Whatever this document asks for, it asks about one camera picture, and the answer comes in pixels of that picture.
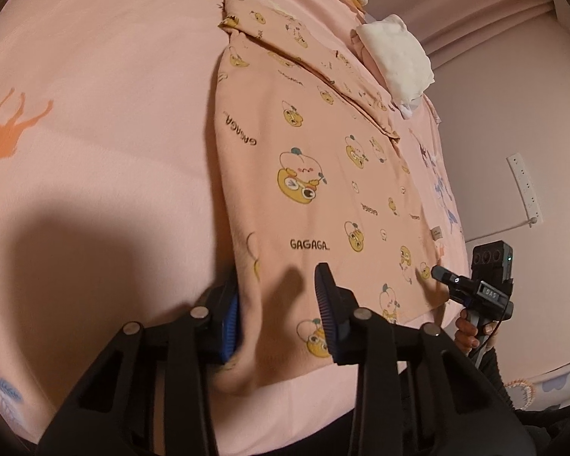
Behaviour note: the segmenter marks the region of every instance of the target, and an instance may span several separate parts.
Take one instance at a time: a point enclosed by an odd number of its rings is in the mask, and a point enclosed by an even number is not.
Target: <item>cartoon print blanket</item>
[[[447,300],[431,231],[391,127],[390,97],[304,24],[225,0],[215,129],[244,340],[216,376],[240,390],[328,364],[314,267],[392,322]]]

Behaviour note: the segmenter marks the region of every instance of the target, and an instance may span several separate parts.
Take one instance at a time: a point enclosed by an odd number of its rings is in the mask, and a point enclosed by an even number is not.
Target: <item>power outlet socket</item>
[[[536,223],[540,224],[543,222],[543,214],[538,206],[538,198],[536,197],[536,192],[534,191],[534,186],[532,185],[532,180],[530,180],[530,174],[527,171],[526,163],[523,161],[521,154],[516,153],[507,158],[517,187],[519,188],[519,193],[521,195],[521,200],[526,208],[526,214],[528,220],[533,217],[536,218]]]

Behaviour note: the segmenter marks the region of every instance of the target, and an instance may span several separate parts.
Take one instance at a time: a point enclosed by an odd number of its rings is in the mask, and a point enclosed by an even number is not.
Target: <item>bed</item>
[[[356,56],[365,20],[350,0],[260,1],[380,87]],[[223,0],[9,0],[0,14],[0,411],[25,439],[123,323],[174,319],[231,269],[213,127],[222,12]],[[401,118],[398,148],[441,264],[466,274],[438,123],[425,97]],[[448,302],[408,325],[458,311]],[[300,440],[355,392],[356,369],[335,365],[215,388],[220,453]]]

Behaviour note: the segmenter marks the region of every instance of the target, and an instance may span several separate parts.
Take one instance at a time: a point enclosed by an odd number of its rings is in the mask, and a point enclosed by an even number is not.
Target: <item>orange print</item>
[[[14,89],[11,89],[6,97],[1,100],[0,108],[10,96],[13,95],[15,92]],[[42,117],[45,117],[49,114],[49,112],[53,109],[53,101],[49,101],[46,110],[43,113],[40,113],[37,117],[30,118],[29,120],[22,121],[17,123],[17,120],[23,115],[23,109],[25,106],[25,93],[21,93],[21,103],[19,105],[19,109],[17,112],[9,118],[4,125],[0,124],[0,158],[11,157],[15,153],[15,149],[17,148],[17,142],[19,141],[19,137],[23,133],[23,131],[29,127],[33,127],[38,120]]]

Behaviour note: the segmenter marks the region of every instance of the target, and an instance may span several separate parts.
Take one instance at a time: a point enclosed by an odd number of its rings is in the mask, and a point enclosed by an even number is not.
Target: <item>metal screw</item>
[[[429,336],[439,336],[441,334],[441,328],[432,322],[427,322],[424,324],[423,331],[424,334],[428,334]]]
[[[355,309],[353,315],[359,320],[369,320],[371,319],[371,310],[366,309],[365,307],[359,307],[358,309]]]
[[[139,325],[139,322],[127,322],[123,326],[123,333],[127,336],[133,336],[134,334],[139,333],[140,330],[141,326]]]
[[[207,307],[194,307],[190,310],[190,316],[192,318],[205,318],[209,315],[209,309]]]

